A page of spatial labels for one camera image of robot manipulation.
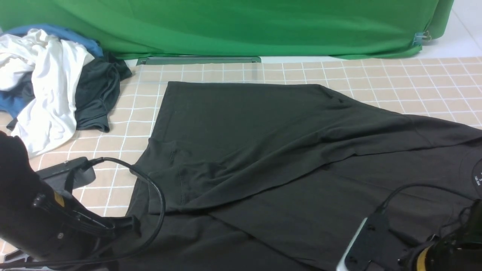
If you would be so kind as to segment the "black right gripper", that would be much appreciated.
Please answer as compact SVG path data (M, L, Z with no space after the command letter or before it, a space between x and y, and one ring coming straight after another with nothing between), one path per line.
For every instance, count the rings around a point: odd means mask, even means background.
M460 227L434 236L398 261L401 271L480 271L482 269L482 204L476 199Z

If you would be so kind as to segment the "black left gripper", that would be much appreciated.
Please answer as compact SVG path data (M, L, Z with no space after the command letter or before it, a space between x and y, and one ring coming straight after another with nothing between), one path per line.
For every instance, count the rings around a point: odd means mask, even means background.
M8 269L115 269L114 245L139 237L136 217L101 217L56 192L8 200Z

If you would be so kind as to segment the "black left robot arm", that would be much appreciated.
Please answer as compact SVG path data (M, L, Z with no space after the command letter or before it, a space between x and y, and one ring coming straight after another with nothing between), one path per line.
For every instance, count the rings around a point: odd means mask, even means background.
M101 217L73 196L95 181L87 158L36 172L21 139L1 132L0 148L1 239L17 248L5 257L10 269L86 270L141 237L136 217Z

